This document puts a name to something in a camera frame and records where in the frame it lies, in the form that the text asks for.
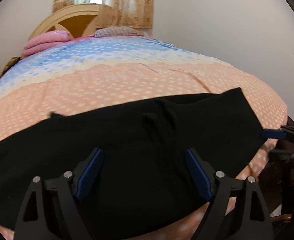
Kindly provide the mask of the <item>polka dot bed cover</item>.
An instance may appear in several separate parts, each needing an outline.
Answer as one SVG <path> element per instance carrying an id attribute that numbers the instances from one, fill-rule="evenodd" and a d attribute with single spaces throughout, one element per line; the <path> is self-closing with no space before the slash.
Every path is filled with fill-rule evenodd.
<path id="1" fill-rule="evenodd" d="M 287 122 L 267 84 L 229 63 L 145 37 L 86 38 L 23 59 L 0 79 L 0 141 L 47 118 L 240 87 L 264 128 Z"/>

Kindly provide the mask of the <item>cream wooden headboard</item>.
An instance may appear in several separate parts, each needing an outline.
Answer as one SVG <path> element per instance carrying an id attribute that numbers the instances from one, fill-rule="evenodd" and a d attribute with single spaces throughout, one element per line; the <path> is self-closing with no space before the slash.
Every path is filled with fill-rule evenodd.
<path id="1" fill-rule="evenodd" d="M 42 21 L 28 39 L 52 30 L 67 31 L 72 38 L 92 35 L 97 29 L 100 7 L 100 4 L 86 3 L 62 8 Z"/>

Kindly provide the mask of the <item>brown patterned bag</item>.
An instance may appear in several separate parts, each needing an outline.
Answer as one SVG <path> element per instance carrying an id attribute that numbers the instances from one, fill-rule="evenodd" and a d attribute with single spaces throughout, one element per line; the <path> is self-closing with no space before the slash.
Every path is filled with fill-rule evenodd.
<path id="1" fill-rule="evenodd" d="M 19 61 L 21 61 L 21 57 L 12 57 L 9 62 L 4 66 L 3 70 L 0 73 L 0 78 L 15 64 L 17 64 Z"/>

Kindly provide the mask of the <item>folded pink blanket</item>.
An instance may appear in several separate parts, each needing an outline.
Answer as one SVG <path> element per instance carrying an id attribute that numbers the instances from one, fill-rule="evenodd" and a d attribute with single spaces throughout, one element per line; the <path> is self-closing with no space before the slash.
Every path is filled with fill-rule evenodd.
<path id="1" fill-rule="evenodd" d="M 68 42 L 72 39 L 71 35 L 67 31 L 54 30 L 30 39 L 23 48 L 22 56 L 28 57 L 30 55 L 39 53 L 48 48 L 57 46 L 64 42 Z"/>

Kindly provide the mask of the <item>black pants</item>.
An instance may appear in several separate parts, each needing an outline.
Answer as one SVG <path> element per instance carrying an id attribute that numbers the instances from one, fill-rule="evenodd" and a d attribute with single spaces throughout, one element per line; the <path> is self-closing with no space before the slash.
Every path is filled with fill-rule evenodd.
<path id="1" fill-rule="evenodd" d="M 205 204 L 188 149 L 236 177 L 266 142 L 262 133 L 239 88 L 48 118 L 0 141 L 0 225 L 15 227 L 33 177 L 57 178 L 99 148 L 99 163 L 77 199 L 89 233 L 126 239 L 153 232 Z"/>

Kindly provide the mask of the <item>striped pillow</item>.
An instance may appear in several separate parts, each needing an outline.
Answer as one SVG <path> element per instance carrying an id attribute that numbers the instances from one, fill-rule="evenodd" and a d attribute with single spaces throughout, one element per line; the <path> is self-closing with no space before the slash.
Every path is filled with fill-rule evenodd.
<path id="1" fill-rule="evenodd" d="M 96 30 L 92 35 L 95 38 L 117 36 L 144 36 L 144 32 L 131 27 L 106 27 Z"/>

